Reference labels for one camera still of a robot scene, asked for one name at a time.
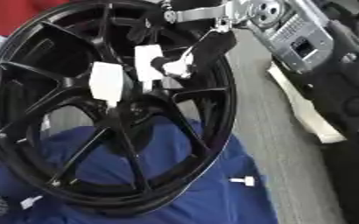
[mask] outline metal clamp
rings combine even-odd
[[[226,18],[231,24],[239,24],[249,18],[249,2],[250,0],[232,0],[215,7],[182,11],[174,11],[170,7],[170,10],[165,12],[165,20],[173,24],[202,19]]]

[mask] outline blue cloth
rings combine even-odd
[[[157,119],[153,137],[141,152],[139,159],[148,177],[154,177],[170,169],[189,153],[189,142],[179,129],[166,119]],[[198,123],[192,122],[198,129]],[[73,150],[94,130],[80,127],[50,137],[44,143],[42,153],[48,161],[62,164]],[[253,176],[256,186],[231,183],[229,178]],[[76,172],[78,179],[94,183],[123,183],[131,179],[127,161],[104,146],[97,148]],[[0,195],[13,203],[33,195],[39,190],[12,176],[0,163]],[[1,224],[277,224],[276,215],[269,201],[255,163],[239,141],[232,136],[226,150],[215,164],[196,180],[173,203],[159,210],[128,219],[113,219],[83,213],[69,207],[50,195],[28,210],[11,210],[0,218]]]

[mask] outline black alloy wheel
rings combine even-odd
[[[127,35],[154,7],[136,0],[76,1],[38,15],[8,38],[0,50],[0,160],[21,179],[80,209],[129,216],[174,200],[217,159],[236,116],[229,64],[222,56],[190,79],[176,80],[180,87],[155,81],[145,93],[134,68],[135,43]],[[155,29],[141,45],[160,44],[165,56],[178,58],[202,33],[168,25]],[[121,64],[126,72],[123,98],[115,109],[90,94],[88,79],[95,61]],[[197,108],[200,134],[179,108],[182,102]],[[39,153],[40,124],[45,115],[66,106],[84,112],[95,132],[62,167],[53,167]],[[147,179],[137,161],[144,145],[136,143],[148,142],[156,116],[178,127],[192,149],[170,171]],[[133,183],[99,185],[76,179],[81,161],[115,137],[122,150],[114,151],[127,159]]]

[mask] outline red object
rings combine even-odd
[[[10,35],[41,11],[68,0],[0,0],[0,35]]]

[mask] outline gray carpet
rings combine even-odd
[[[248,31],[237,37],[238,46],[228,55],[239,99],[235,133],[266,175],[279,223],[344,223],[320,148],[266,73],[270,54]]]

